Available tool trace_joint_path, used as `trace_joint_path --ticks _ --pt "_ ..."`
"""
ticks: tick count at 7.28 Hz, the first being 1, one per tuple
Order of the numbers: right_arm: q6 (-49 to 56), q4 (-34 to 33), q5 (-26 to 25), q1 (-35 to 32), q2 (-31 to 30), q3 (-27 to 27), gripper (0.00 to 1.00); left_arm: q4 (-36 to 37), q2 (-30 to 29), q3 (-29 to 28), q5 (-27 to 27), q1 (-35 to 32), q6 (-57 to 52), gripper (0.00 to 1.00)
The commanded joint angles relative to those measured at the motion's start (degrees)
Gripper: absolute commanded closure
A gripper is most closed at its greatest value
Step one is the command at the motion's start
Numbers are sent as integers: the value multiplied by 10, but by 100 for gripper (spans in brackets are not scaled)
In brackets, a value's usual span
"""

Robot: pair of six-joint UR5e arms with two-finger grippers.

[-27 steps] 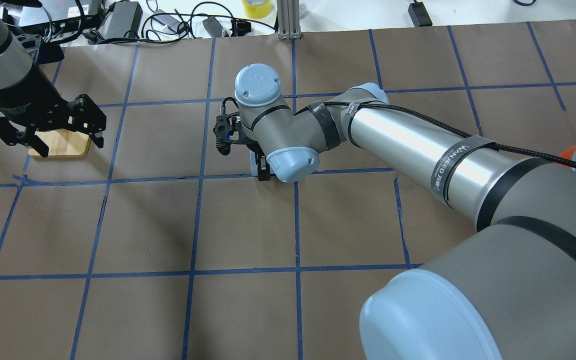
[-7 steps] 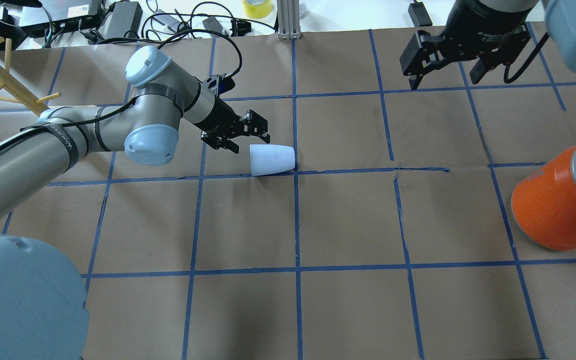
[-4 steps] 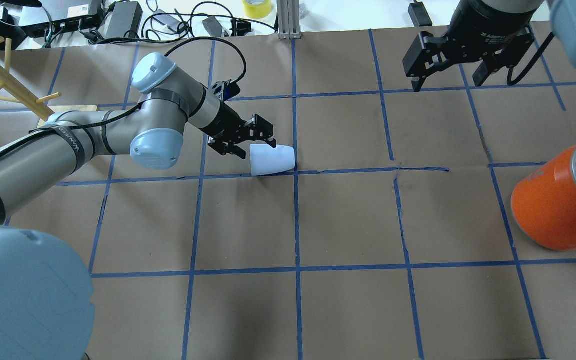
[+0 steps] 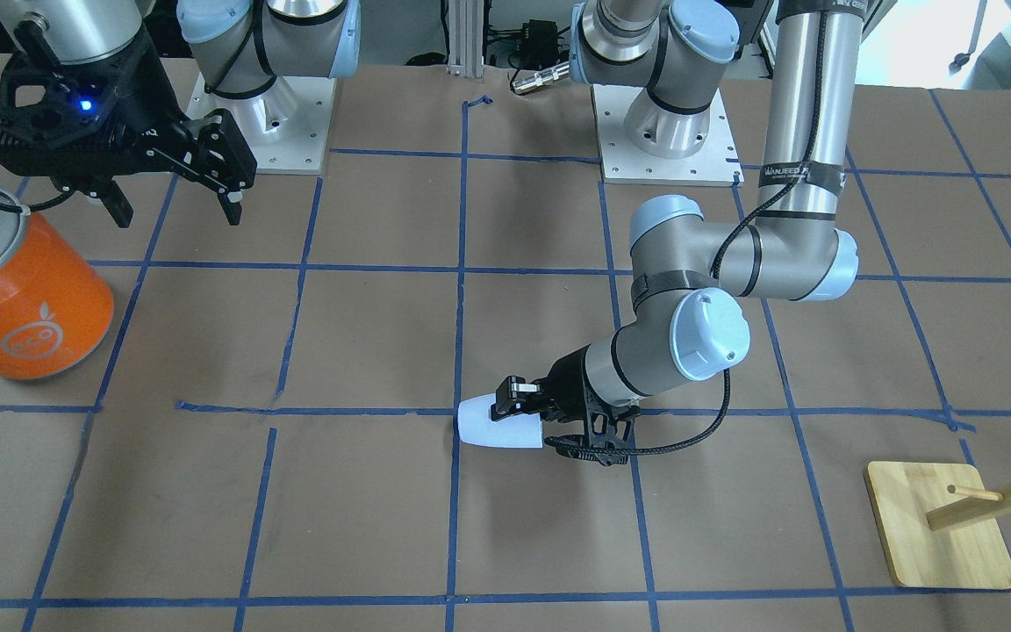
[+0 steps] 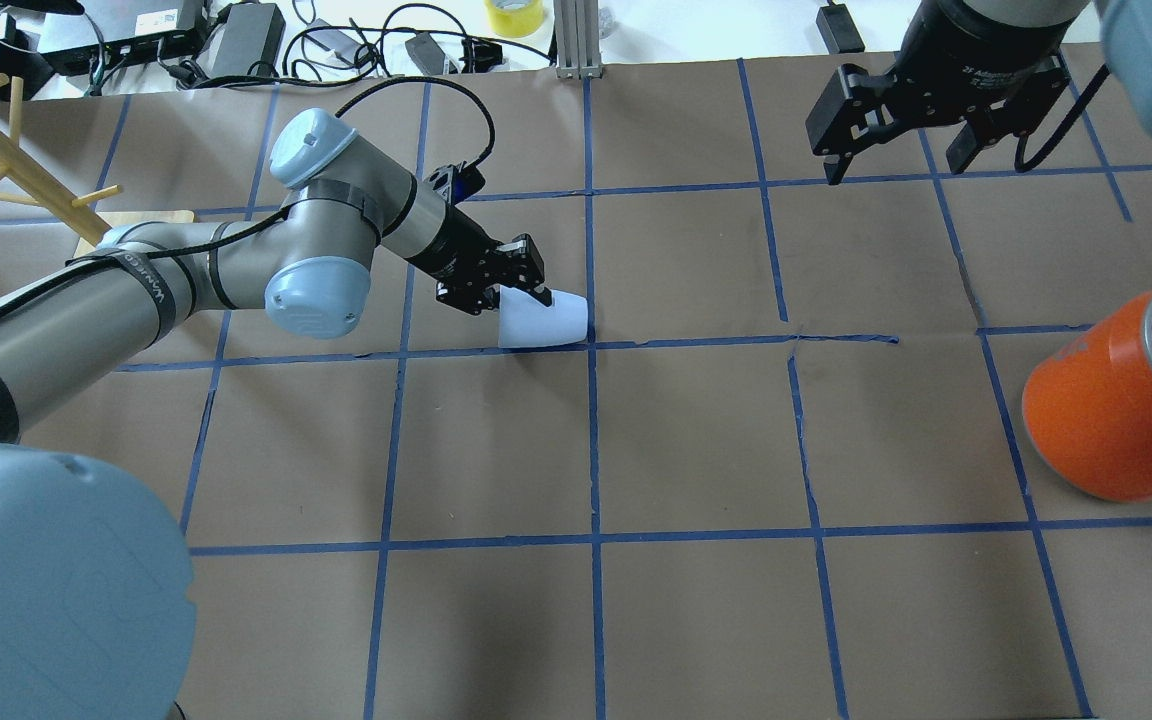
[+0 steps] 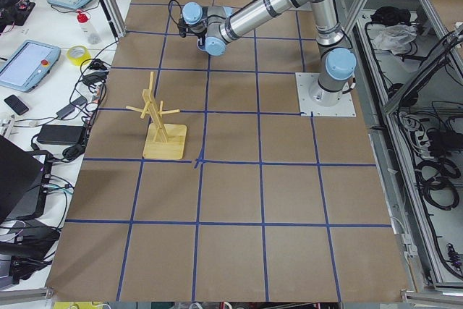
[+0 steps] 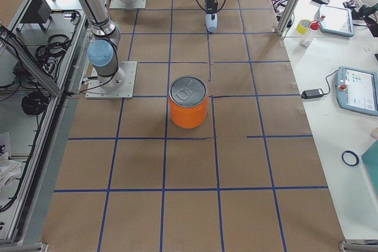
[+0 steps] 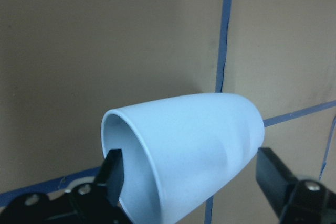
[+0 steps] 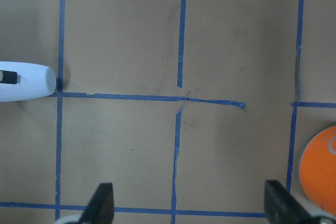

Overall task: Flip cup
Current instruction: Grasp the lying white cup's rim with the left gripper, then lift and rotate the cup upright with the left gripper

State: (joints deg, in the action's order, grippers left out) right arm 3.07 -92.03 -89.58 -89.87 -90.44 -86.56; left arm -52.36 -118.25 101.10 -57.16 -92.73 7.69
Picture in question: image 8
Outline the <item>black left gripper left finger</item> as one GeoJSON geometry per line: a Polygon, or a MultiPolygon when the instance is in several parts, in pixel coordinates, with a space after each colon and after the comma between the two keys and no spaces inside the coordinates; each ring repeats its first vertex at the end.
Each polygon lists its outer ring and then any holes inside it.
{"type": "Polygon", "coordinates": [[[108,151],[93,183],[98,186],[107,201],[117,207],[124,183],[123,155],[121,149],[108,151]]]}

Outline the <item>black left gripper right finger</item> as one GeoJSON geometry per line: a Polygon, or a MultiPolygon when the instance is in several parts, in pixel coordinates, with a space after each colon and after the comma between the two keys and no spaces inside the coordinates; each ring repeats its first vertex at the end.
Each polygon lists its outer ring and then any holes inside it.
{"type": "Polygon", "coordinates": [[[271,148],[261,147],[257,151],[256,181],[280,218],[298,179],[271,148]]]}

